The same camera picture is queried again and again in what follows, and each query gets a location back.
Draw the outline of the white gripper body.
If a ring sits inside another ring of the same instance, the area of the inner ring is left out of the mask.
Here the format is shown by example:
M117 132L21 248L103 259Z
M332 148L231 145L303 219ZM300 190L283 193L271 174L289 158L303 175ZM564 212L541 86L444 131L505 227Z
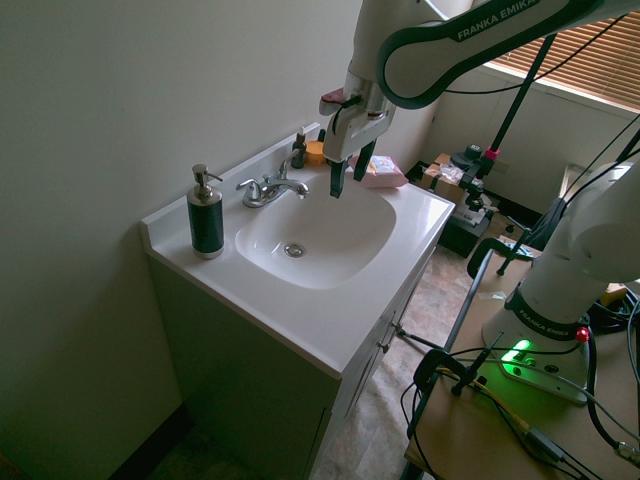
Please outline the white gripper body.
M335 113L327 126L324 156L334 162L345 161L384 134L391 125L393 116L393 106L374 116L359 106L351 106Z

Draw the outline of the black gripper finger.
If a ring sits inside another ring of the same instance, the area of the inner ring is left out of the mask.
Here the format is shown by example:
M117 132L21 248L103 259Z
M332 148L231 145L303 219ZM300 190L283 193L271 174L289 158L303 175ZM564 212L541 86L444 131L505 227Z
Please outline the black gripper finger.
M338 199L343 190L344 177L348 168L348 162L329 160L328 164L331 167L330 195Z
M364 178L368 164L373 155L374 149L376 145L376 140L372 140L370 143L365 145L359 153L358 159L356 161L356 165L354 166L354 175L353 178L355 181L361 182Z

